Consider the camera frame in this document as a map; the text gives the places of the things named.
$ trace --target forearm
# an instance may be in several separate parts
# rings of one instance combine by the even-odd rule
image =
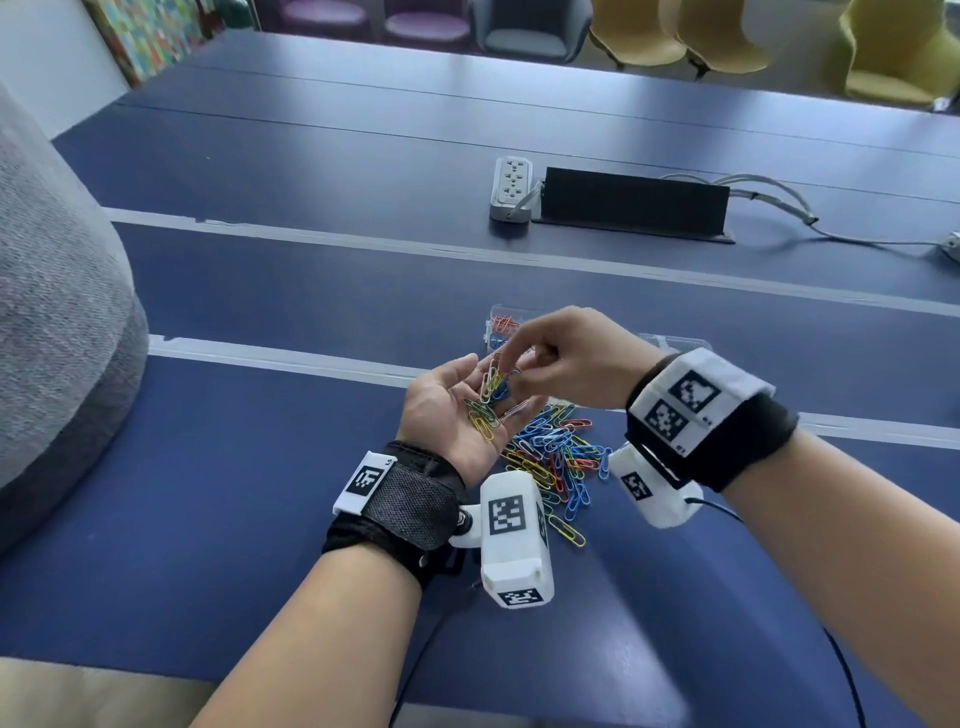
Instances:
[[[327,553],[195,728],[383,728],[420,606],[416,579],[375,546]]]
[[[960,524],[802,432],[724,495],[865,665],[960,724]]]

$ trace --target purple chair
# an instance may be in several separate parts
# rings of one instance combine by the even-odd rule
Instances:
[[[373,40],[370,17],[347,0],[281,0],[284,27],[300,36]]]
[[[392,42],[447,51],[471,45],[463,0],[384,0],[383,10]]]

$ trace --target colorful painting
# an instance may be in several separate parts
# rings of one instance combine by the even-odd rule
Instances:
[[[84,0],[131,85],[204,43],[195,0]]]

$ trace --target hand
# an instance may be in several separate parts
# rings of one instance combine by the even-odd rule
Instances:
[[[509,371],[533,347],[535,361],[510,379],[518,400],[549,395],[585,407],[623,407],[664,354],[592,308],[568,306],[528,321],[500,349]]]
[[[468,488],[480,484],[504,446],[546,405],[546,397],[531,398],[493,429],[492,442],[484,439],[470,422],[464,399],[480,399],[483,374],[489,369],[491,359],[488,356],[477,362],[476,354],[468,354],[410,382],[396,433],[401,442],[445,458],[457,469]],[[521,367],[528,363],[521,362]],[[493,411],[502,417],[515,404],[516,400],[510,397],[494,404]]]

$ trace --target table surface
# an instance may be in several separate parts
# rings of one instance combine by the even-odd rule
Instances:
[[[735,246],[487,217],[510,153],[765,174],[832,230],[928,238],[956,227],[958,132],[897,109],[227,34],[57,142],[127,221],[167,355],[96,471],[0,564],[0,654],[223,677],[316,560],[356,462],[393,435],[402,389],[384,384],[479,350],[494,303],[592,305],[707,339],[791,406],[858,418],[862,439],[838,447],[960,517],[960,433],[939,430],[944,447],[871,434],[960,427],[940,364],[960,357],[945,256],[812,241],[745,201]],[[621,442],[622,415],[590,416],[590,439]],[[554,601],[476,599],[410,699],[650,728],[855,725],[816,619],[745,529],[705,512],[656,531],[619,488],[592,495],[588,546],[553,539]],[[473,570],[430,590],[415,649]],[[920,725],[851,660],[871,726]]]

